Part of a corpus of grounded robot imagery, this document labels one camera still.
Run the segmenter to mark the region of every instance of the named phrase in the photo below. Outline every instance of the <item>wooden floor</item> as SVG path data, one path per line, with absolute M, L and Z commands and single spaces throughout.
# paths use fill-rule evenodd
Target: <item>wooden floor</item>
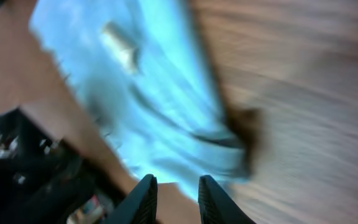
M 51 94 L 62 108 L 72 103 L 27 31 L 29 2 L 0 10 L 0 112 Z M 227 105 L 251 141 L 253 175 L 234 186 L 237 204 L 257 223 L 358 223 L 358 1 L 191 5 Z M 200 222 L 173 185 L 161 186 L 158 214 L 164 223 Z

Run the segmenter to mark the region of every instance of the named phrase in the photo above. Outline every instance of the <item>wooden surface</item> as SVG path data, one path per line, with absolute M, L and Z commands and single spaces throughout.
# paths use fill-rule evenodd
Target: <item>wooden surface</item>
M 235 123 L 253 140 L 237 204 L 257 223 L 358 223 L 358 1 L 191 3 Z M 105 147 L 28 33 L 33 6 L 0 10 L 0 113 L 37 100 L 25 107 L 54 136 Z M 163 223 L 200 222 L 174 185 L 158 193 Z

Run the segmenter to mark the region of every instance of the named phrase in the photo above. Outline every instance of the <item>light blue garment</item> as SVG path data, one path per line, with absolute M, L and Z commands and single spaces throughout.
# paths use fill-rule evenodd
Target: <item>light blue garment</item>
M 181 0 L 39 0 L 31 31 L 53 53 L 67 85 L 101 135 L 138 178 L 177 182 L 246 180 L 244 146 L 224 124 L 211 70 Z M 100 39 L 113 21 L 139 49 L 126 74 Z

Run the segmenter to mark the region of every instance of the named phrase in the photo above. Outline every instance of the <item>beige object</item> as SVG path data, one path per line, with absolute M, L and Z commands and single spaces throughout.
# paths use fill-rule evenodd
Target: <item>beige object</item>
M 111 55 L 120 62 L 127 73 L 133 74 L 137 71 L 135 64 L 137 48 L 119 33 L 117 27 L 112 22 L 107 23 L 103 27 L 101 39 L 111 52 Z

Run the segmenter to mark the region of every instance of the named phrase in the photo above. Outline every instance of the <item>blue cloth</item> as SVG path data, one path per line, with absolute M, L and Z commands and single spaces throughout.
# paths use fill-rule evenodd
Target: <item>blue cloth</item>
M 196 199 L 201 175 L 223 186 L 246 180 L 245 150 L 224 124 L 185 3 L 39 0 L 30 29 L 127 170 L 177 182 Z M 134 75 L 101 42 L 110 21 L 139 49 Z

